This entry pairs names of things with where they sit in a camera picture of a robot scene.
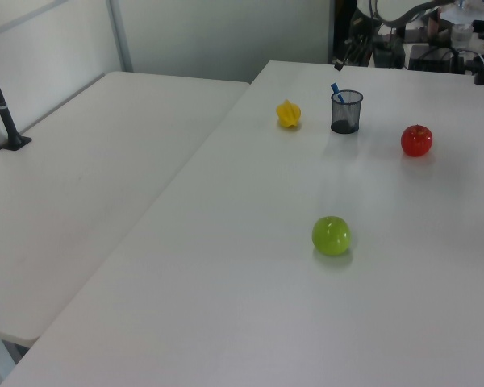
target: pen holder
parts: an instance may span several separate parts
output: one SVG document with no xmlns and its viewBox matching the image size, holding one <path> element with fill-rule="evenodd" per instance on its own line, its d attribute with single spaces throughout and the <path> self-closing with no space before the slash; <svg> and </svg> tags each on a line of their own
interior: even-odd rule
<svg viewBox="0 0 484 387">
<path fill-rule="evenodd" d="M 332 125 L 330 128 L 341 135 L 355 133 L 359 128 L 364 96 L 354 90 L 341 90 L 340 96 L 344 103 L 337 95 L 332 95 Z"/>
</svg>

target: white wall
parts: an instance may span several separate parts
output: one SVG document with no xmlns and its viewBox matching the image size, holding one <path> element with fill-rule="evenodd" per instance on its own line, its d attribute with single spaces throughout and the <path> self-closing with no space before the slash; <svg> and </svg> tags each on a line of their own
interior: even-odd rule
<svg viewBox="0 0 484 387">
<path fill-rule="evenodd" d="M 107 0 L 68 0 L 0 33 L 0 86 L 19 131 L 119 69 Z"/>
<path fill-rule="evenodd" d="M 111 2 L 139 73 L 251 82 L 269 60 L 327 63 L 332 0 Z"/>
<path fill-rule="evenodd" d="M 50 5 L 55 0 L 0 0 L 0 27 Z"/>
</svg>

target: machinery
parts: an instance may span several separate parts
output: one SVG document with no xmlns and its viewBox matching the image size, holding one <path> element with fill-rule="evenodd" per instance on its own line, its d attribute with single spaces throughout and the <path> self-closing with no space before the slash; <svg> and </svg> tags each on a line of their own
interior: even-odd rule
<svg viewBox="0 0 484 387">
<path fill-rule="evenodd" d="M 358 0 L 356 15 L 376 19 L 388 27 L 398 28 L 404 27 L 427 10 L 452 2 L 453 0 Z"/>
<path fill-rule="evenodd" d="M 383 42 L 376 36 L 377 28 L 384 24 L 401 30 L 414 19 L 438 6 L 450 3 L 453 3 L 453 0 L 358 0 L 357 11 L 352 18 L 349 30 L 350 37 L 346 41 L 347 51 L 344 59 L 336 62 L 336 68 L 341 70 L 345 64 L 367 66 L 374 51 L 377 57 L 375 62 L 382 54 L 386 56 L 387 67 L 400 69 L 403 67 L 405 57 L 403 41 L 396 39 L 392 42 Z M 385 49 L 381 50 L 381 45 L 386 46 Z M 458 59 L 458 55 L 454 55 L 456 62 Z M 475 75 L 475 83 L 484 85 L 484 58 L 479 59 L 482 61 L 482 66 Z"/>
<path fill-rule="evenodd" d="M 391 28 L 404 28 L 410 21 L 428 13 L 432 9 L 449 4 L 453 0 L 358 0 L 349 29 L 349 39 L 344 58 L 338 60 L 336 68 L 346 64 L 367 66 L 371 52 L 382 42 L 375 32 L 382 24 Z M 401 68 L 405 53 L 401 41 L 388 42 L 387 67 Z"/>
</svg>

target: white table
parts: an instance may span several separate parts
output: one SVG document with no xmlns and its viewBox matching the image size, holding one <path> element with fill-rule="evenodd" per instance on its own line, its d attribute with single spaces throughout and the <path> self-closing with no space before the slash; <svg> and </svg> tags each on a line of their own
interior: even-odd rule
<svg viewBox="0 0 484 387">
<path fill-rule="evenodd" d="M 247 89 L 111 73 L 0 151 L 0 338 L 30 346 Z"/>
<path fill-rule="evenodd" d="M 356 135 L 328 129 L 334 81 Z M 338 258 L 311 243 L 329 214 Z M 484 87 L 269 63 L 3 386 L 54 385 L 484 386 Z"/>
</svg>

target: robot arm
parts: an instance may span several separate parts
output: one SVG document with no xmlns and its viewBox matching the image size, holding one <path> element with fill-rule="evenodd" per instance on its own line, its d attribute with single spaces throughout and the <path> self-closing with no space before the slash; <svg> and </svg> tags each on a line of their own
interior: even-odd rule
<svg viewBox="0 0 484 387">
<path fill-rule="evenodd" d="M 367 18 L 376 18 L 388 27 L 404 27 L 417 15 L 453 0 L 358 0 L 358 10 Z"/>
</svg>

